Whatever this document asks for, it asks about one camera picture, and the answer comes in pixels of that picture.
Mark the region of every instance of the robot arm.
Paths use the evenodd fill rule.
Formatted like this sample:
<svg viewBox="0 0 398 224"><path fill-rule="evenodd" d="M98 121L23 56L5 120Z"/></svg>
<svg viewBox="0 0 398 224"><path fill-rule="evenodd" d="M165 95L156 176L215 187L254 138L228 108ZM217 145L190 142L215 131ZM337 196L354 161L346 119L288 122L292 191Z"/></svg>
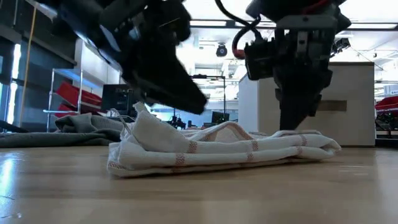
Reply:
<svg viewBox="0 0 398 224"><path fill-rule="evenodd" d="M253 0L248 22L220 10L245 25L233 41L233 53L246 60L251 80L274 78L279 87L281 129L295 129L314 116L320 92L330 84L328 63L335 34L350 21L338 6L344 0ZM161 103L200 114L206 98L177 60L175 46L190 36L191 17L182 0L40 0L58 12L61 28L74 31L100 55L122 70L141 101ZM276 22L275 39L264 40L255 25L260 15ZM249 30L256 40L236 48Z"/></svg>

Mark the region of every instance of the folded cloth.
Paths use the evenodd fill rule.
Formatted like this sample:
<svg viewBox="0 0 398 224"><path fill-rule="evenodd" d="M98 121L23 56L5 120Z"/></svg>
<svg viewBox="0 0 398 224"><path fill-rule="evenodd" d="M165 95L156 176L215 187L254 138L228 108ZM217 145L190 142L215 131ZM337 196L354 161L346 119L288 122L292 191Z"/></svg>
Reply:
<svg viewBox="0 0 398 224"><path fill-rule="evenodd" d="M55 121L56 133L0 134L0 147L108 146L120 141L122 122L87 114Z"/></svg>
<svg viewBox="0 0 398 224"><path fill-rule="evenodd" d="M341 150L318 131L278 131L266 137L250 135L234 122L177 131L146 110L126 128L121 142L109 145L108 172L120 177L319 161Z"/></svg>

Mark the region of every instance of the gray cloth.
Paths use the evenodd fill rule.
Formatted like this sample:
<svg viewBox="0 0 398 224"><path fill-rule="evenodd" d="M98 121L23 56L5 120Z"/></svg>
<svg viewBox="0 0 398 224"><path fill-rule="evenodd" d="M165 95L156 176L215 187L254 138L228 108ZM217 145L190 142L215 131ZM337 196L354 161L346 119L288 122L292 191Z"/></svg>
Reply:
<svg viewBox="0 0 398 224"><path fill-rule="evenodd" d="M59 129L56 133L0 134L0 148L107 146L120 141L123 128L120 121L91 114L65 116L55 125Z"/></svg>

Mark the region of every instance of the white towel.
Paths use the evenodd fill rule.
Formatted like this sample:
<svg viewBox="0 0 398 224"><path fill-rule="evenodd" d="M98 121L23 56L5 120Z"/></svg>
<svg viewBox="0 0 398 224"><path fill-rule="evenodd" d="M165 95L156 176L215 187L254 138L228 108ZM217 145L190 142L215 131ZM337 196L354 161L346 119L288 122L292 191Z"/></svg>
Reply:
<svg viewBox="0 0 398 224"><path fill-rule="evenodd" d="M177 131L141 109L121 142L109 145L108 171L121 177L175 174L329 159L341 150L317 131L249 134L237 123Z"/></svg>

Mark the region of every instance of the wooden table surface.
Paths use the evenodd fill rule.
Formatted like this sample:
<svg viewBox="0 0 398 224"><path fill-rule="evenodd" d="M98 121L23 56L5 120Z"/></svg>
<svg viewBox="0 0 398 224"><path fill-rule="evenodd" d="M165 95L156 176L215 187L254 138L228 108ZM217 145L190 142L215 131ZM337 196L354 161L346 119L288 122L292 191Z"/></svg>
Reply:
<svg viewBox="0 0 398 224"><path fill-rule="evenodd" d="M0 223L398 223L398 151L117 179L107 147L0 149Z"/></svg>

